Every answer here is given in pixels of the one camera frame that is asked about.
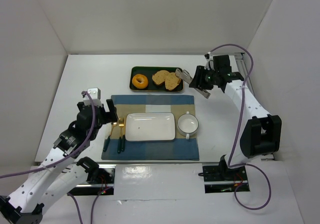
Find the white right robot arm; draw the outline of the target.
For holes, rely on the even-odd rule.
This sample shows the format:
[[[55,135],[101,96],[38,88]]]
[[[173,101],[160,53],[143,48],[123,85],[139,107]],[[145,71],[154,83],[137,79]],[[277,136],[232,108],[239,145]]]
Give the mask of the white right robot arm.
[[[197,66],[189,87],[209,98],[209,91],[217,86],[240,111],[231,152],[222,156],[218,164],[218,173],[226,177],[253,158],[279,150],[282,120],[257,101],[240,72],[232,71],[228,55],[206,54],[205,59],[206,65]]]

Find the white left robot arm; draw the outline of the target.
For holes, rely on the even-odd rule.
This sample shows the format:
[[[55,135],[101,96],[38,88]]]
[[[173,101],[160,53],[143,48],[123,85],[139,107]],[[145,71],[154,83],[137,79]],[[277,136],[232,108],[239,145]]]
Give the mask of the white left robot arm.
[[[43,215],[61,197],[83,182],[94,183],[108,173],[89,157],[74,160],[95,140],[104,124],[117,121],[111,99],[105,111],[100,100],[79,102],[76,120],[63,131],[43,163],[8,196],[1,196],[0,211],[9,223],[40,223]]]

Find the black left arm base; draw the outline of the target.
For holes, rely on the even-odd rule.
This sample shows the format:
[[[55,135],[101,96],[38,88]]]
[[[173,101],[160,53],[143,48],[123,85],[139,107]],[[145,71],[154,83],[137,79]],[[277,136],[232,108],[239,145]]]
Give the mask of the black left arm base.
[[[102,195],[113,195],[115,170],[116,167],[112,165],[100,166],[98,175],[94,180],[78,184],[70,191],[70,194],[74,196],[93,196],[102,192]]]

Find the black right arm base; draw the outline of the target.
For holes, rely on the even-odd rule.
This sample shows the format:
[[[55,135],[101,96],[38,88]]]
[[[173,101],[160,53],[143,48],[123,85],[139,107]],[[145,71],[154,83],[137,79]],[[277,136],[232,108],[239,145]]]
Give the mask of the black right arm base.
[[[250,191],[246,169],[244,166],[229,169],[222,156],[216,165],[203,165],[198,174],[204,180],[205,193],[224,193]]]

